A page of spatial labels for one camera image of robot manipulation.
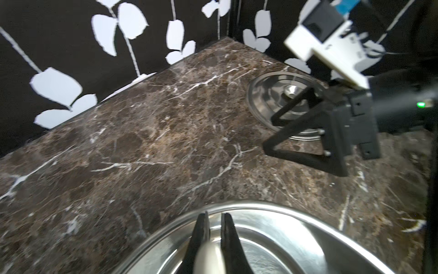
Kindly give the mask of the white plastic ladle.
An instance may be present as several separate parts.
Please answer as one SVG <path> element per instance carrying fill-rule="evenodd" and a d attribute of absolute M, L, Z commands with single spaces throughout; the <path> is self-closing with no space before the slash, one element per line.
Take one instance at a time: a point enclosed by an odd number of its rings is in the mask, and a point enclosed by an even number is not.
<path fill-rule="evenodd" d="M 206 242 L 198 249 L 193 265 L 194 274 L 226 274 L 224 255 L 219 245 Z"/>

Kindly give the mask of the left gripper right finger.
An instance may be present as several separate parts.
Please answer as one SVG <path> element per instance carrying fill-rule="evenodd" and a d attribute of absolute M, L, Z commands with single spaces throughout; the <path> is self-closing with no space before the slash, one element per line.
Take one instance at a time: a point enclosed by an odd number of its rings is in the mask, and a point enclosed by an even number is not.
<path fill-rule="evenodd" d="M 230 213 L 221 215 L 221 251 L 227 274 L 254 274 L 245 256 Z"/>

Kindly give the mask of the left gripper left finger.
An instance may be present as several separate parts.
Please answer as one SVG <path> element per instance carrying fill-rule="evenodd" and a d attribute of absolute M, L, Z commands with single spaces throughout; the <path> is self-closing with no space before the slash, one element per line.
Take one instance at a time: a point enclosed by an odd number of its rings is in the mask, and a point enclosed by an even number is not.
<path fill-rule="evenodd" d="M 197 217 L 188 248 L 176 274 L 193 273 L 197 252 L 202 244 L 210 240 L 210 237 L 209 215 L 208 212 L 205 211 Z"/>

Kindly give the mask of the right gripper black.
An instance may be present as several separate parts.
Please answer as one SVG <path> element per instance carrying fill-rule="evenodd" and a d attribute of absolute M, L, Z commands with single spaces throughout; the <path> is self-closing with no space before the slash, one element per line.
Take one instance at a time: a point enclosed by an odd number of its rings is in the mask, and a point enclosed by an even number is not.
<path fill-rule="evenodd" d="M 296 105 L 305 100 L 309 109 L 299 119 L 282 119 Z M 353 154 L 356 146 L 364 160 L 381 157 L 378 126 L 373 112 L 373 98 L 368 90 L 349 91 L 341 94 L 331 89 L 326 100 L 318 97 L 309 86 L 296 95 L 272 117 L 272 125 L 283 127 L 263 142 L 266 155 L 303 164 L 338 177 L 348 176 L 345 157 Z M 279 148 L 279 144 L 305 129 L 322 130 L 322 154 L 302 153 Z"/>

